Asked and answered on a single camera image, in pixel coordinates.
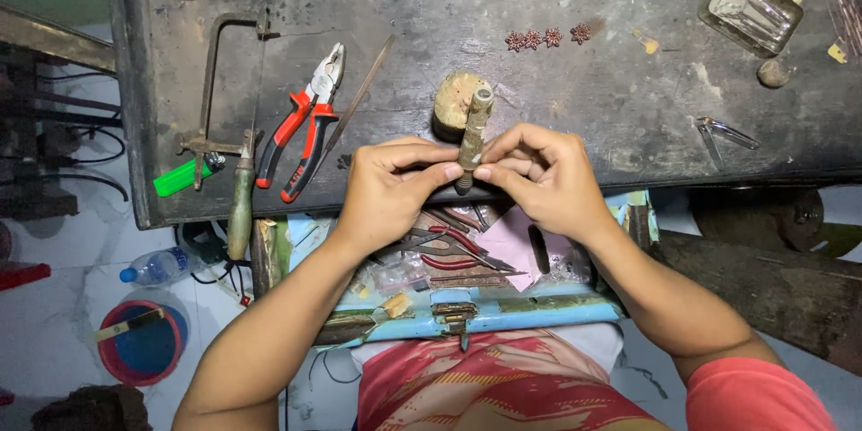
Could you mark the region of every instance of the plastic bottle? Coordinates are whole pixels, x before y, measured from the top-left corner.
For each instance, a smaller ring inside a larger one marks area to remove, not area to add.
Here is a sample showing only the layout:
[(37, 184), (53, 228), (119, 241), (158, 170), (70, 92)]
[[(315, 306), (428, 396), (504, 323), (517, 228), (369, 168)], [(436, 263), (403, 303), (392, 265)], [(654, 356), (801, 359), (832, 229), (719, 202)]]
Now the plastic bottle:
[(189, 254), (183, 248), (172, 247), (147, 252), (137, 258), (131, 266), (120, 271), (120, 279), (149, 286), (179, 279), (204, 267), (206, 264), (198, 256)]

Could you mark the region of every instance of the dark wooden table surface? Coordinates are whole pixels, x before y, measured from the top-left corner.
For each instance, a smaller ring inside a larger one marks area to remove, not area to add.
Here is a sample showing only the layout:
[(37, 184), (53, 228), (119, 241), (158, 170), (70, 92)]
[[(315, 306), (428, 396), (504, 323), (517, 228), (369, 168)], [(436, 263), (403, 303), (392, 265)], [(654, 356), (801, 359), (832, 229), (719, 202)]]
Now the dark wooden table surface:
[[(497, 134), (518, 121), (579, 133), (599, 183), (608, 188), (719, 183), (850, 173), (862, 167), (862, 70), (838, 64), (827, 0), (804, 0), (805, 17), (780, 58), (792, 69), (783, 88), (758, 84), (762, 62), (697, 18), (706, 0), (110, 0), (118, 49), (123, 119), (135, 215), (141, 228), (227, 218), (233, 167), (207, 178), (201, 192), (167, 198), (152, 180), (190, 159), (175, 154), (178, 133), (198, 128), (208, 35), (225, 12), (269, 7), (281, 37), (261, 43), (253, 30), (228, 26), (216, 65), (210, 138), (239, 143), (259, 95), (257, 128), (266, 136), (291, 110), (335, 42), (347, 48), (334, 100), (344, 110), (387, 36), (397, 40), (339, 145), (291, 205), (278, 190), (296, 167), (305, 127), (281, 158), (273, 189), (255, 190), (254, 214), (338, 207), (346, 186), (342, 156), (358, 146), (430, 131), (433, 98), (452, 70), (469, 69), (497, 92), (489, 123)], [(514, 53), (511, 30), (567, 32), (594, 26), (578, 46)], [(632, 29), (658, 40), (648, 55)], [(726, 168), (710, 161), (693, 120), (711, 115), (760, 140), (747, 150), (719, 140)], [(470, 196), (487, 196), (482, 187)], [(453, 189), (435, 195), (459, 199)]]

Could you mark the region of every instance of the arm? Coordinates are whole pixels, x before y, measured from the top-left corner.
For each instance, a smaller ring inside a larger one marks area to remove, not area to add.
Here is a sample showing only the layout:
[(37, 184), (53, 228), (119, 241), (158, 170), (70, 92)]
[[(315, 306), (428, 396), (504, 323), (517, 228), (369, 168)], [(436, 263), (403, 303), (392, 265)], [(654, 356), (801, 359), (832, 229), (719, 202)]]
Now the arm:
[(490, 141), (473, 176), (504, 189), (541, 228), (583, 244), (635, 325), (687, 383), (722, 357), (781, 360), (718, 296), (647, 256), (610, 215), (584, 142), (521, 124)]
[[(278, 393), (296, 375), (356, 266), (404, 236), (431, 192), (461, 176), (461, 168), (452, 163), (457, 157), (457, 149), (418, 138), (357, 150), (338, 226), (213, 340), (173, 429), (277, 428)], [(415, 170), (417, 164), (431, 166)]]

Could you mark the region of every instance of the white tile floor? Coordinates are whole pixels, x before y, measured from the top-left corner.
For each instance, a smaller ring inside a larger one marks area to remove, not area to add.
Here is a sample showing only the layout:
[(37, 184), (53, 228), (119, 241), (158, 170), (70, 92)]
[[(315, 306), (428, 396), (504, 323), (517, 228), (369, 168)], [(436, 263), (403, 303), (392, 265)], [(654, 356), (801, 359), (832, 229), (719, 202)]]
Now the white tile floor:
[[(105, 26), (88, 29), (106, 37)], [(115, 82), (85, 78), (60, 86), (64, 93), (118, 102)], [(88, 142), (78, 155), (88, 158), (114, 150), (111, 140)], [(124, 158), (93, 167), (128, 189)], [(6, 220), (15, 235), (14, 260), (45, 262), (51, 277), (0, 292), (0, 386), (16, 393), (16, 403), (0, 408), (0, 429), (29, 429), (29, 415), (55, 397), (84, 383), (114, 383), (101, 365), (92, 344), (92, 332), (103, 316), (132, 291), (117, 274), (141, 254), (173, 246), (170, 229), (140, 232), (131, 206), (109, 187), (83, 181), (63, 181), (79, 197), (80, 214), (36, 222)], [(862, 189), (824, 192), (827, 208), (842, 222), (862, 224), (858, 204)], [(679, 191), (653, 192), (660, 205), (663, 228), (696, 233), (686, 199)], [(857, 248), (853, 255), (862, 253)], [(170, 429), (173, 413), (191, 379), (203, 350), (219, 330), (239, 314), (235, 297), (217, 285), (196, 284), (190, 278), (170, 287), (186, 306), (191, 331), (177, 369), (164, 381), (143, 389), (156, 431)], [(631, 321), (620, 325), (626, 336), (625, 359), (611, 374), (611, 383), (626, 397), (676, 431), (686, 430), (685, 390), (666, 354), (653, 346)], [(770, 339), (788, 366), (820, 395), (842, 431), (862, 428), (862, 378), (816, 359), (805, 352)], [(350, 429), (355, 417), (359, 382), (337, 383), (329, 378), (320, 359), (310, 373), (311, 352), (290, 385), (290, 430)], [(344, 351), (329, 355), (329, 370), (339, 380), (356, 372)]]

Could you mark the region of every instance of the bucket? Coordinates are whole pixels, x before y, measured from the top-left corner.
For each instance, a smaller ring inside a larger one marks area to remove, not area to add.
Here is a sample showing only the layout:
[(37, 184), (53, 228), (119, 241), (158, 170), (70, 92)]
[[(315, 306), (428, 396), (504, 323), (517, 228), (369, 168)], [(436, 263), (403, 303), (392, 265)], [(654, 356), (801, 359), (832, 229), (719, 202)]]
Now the bucket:
[(120, 303), (102, 320), (107, 328), (159, 307), (165, 318), (98, 343), (105, 369), (120, 382), (144, 386), (167, 377), (183, 354), (189, 326), (180, 309), (141, 299)]

